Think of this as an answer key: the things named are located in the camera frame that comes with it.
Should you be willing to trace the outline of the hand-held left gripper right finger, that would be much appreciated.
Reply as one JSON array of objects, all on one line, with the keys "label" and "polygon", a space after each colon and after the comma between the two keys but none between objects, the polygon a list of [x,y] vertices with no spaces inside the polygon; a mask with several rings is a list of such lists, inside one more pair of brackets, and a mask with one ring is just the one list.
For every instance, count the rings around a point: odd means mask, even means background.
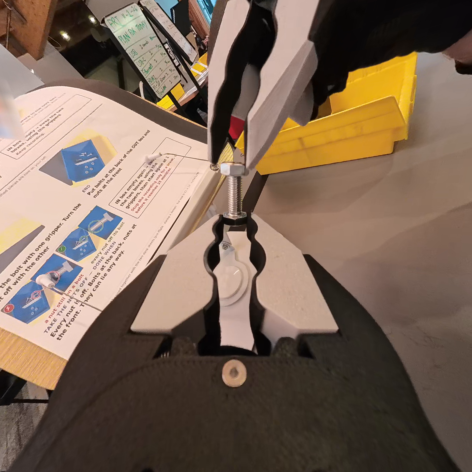
[{"label": "hand-held left gripper right finger", "polygon": [[269,343],[333,334],[338,325],[302,252],[257,215],[248,217],[252,332]]}]

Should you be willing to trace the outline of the whiteboard with green writing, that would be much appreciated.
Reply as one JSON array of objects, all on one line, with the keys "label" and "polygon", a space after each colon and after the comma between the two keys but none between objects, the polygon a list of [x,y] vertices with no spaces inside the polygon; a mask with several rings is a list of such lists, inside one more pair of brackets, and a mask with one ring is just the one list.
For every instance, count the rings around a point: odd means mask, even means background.
[{"label": "whiteboard with green writing", "polygon": [[131,3],[104,16],[103,24],[156,101],[180,84],[173,60],[138,4]]}]

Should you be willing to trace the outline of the steel hex bolt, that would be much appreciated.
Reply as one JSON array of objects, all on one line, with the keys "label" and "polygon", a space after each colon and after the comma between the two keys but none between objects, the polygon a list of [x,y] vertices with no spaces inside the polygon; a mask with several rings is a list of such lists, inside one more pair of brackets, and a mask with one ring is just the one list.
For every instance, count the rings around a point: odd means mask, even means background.
[{"label": "steel hex bolt", "polygon": [[242,178],[248,175],[245,165],[237,162],[223,162],[220,165],[222,176],[228,185],[228,212],[237,214],[243,211]]}]

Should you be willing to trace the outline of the wooden beam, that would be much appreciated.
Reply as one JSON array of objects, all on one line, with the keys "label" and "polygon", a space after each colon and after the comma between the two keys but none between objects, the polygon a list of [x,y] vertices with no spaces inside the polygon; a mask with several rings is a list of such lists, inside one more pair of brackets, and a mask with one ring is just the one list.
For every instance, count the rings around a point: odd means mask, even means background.
[{"label": "wooden beam", "polygon": [[44,56],[57,0],[2,0],[0,41],[15,57]]}]

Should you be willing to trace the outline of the yellow plastic bin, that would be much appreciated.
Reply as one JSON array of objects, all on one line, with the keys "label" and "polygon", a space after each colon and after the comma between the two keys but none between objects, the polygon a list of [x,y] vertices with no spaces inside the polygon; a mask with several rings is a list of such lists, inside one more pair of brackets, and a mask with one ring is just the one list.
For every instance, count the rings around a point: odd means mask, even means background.
[{"label": "yellow plastic bin", "polygon": [[288,119],[256,166],[261,175],[391,154],[408,138],[416,52],[348,75],[329,97],[331,114],[300,127]]}]

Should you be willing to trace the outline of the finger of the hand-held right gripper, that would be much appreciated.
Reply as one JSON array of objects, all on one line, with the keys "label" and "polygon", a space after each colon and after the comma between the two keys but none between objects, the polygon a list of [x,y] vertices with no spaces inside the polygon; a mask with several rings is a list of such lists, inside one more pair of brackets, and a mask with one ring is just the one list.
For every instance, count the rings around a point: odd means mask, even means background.
[{"label": "finger of the hand-held right gripper", "polygon": [[259,73],[259,89],[245,121],[245,165],[253,169],[273,144],[315,74],[312,38],[319,0],[277,1],[276,36]]},{"label": "finger of the hand-held right gripper", "polygon": [[250,56],[259,38],[253,1],[216,1],[209,31],[208,160],[215,165],[229,137],[231,118],[247,120],[258,91]]}]

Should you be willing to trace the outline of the whiteboard with black writing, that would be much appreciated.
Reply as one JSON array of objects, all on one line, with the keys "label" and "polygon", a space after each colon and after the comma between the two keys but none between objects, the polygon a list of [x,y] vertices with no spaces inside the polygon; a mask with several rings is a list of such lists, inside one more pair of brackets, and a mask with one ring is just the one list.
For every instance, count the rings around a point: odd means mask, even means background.
[{"label": "whiteboard with black writing", "polygon": [[169,44],[174,47],[185,62],[193,65],[199,58],[198,52],[178,30],[162,7],[154,0],[141,0],[139,3],[146,17],[165,36]]}]

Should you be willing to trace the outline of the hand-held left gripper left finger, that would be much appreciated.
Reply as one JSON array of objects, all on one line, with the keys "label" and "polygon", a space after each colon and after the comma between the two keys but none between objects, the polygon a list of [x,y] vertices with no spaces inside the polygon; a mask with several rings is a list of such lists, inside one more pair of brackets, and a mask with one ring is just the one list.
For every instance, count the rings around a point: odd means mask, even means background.
[{"label": "hand-held left gripper left finger", "polygon": [[220,262],[223,229],[223,217],[214,216],[168,251],[131,324],[133,333],[201,341],[211,309],[219,322],[213,268]]}]

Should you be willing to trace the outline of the instruction sheet on stand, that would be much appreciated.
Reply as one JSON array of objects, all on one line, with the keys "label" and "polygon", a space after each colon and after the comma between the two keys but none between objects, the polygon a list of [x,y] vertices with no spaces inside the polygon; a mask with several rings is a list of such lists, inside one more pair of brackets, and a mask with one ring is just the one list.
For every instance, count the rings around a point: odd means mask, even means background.
[{"label": "instruction sheet on stand", "polygon": [[[91,79],[64,79],[33,88],[21,94],[20,98],[32,98],[32,94],[40,90],[50,91],[53,88],[65,87],[95,93],[119,103],[146,119],[162,125],[171,131],[207,142],[207,129],[190,119],[177,115],[170,110],[162,109],[145,99],[116,86]],[[62,374],[67,360],[39,347],[24,337],[14,334],[10,329],[0,329],[1,369],[25,381],[31,382],[47,390],[53,390]]]}]

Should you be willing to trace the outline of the person's right hand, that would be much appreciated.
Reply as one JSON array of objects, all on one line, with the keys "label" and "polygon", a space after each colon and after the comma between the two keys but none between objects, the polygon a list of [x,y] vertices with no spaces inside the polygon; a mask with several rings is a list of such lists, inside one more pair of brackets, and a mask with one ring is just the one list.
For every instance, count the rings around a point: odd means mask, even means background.
[{"label": "person's right hand", "polygon": [[471,40],[472,2],[320,1],[313,39],[318,64],[311,78],[311,119],[350,72],[413,52],[442,53]]}]

